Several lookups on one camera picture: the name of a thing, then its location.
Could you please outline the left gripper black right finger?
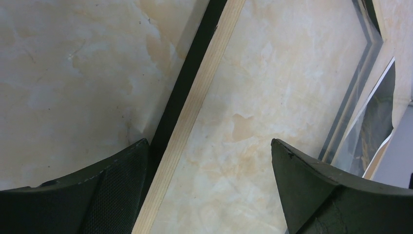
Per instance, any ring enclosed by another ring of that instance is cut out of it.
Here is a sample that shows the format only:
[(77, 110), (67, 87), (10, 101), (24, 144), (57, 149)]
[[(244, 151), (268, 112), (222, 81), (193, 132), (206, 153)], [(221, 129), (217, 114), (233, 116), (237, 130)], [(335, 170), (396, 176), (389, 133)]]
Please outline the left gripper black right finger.
[(412, 189), (350, 174), (280, 139), (271, 154), (288, 233), (412, 233)]

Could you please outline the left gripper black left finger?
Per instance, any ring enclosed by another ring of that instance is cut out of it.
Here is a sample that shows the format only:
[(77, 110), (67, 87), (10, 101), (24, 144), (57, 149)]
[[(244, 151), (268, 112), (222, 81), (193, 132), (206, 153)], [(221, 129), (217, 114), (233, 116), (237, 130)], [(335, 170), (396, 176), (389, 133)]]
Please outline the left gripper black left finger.
[(130, 234), (141, 209), (149, 143), (69, 175), (0, 193), (3, 234)]

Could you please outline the landscape photo print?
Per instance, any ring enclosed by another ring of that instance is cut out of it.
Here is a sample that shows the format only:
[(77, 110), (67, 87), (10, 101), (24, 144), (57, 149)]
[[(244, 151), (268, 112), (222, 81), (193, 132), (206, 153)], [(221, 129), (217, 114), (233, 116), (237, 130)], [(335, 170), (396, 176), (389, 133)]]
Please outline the landscape photo print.
[(366, 176), (373, 159), (394, 129), (394, 88), (395, 59), (392, 58), (352, 122), (332, 166), (359, 177)]

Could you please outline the wooden picture frame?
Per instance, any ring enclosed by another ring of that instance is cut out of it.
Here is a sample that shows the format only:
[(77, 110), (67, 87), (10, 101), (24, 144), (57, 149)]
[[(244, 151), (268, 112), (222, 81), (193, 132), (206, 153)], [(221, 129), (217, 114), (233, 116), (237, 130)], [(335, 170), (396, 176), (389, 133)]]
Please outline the wooden picture frame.
[(135, 234), (284, 234), (271, 140), (340, 140), (379, 49), (371, 0), (230, 0)]

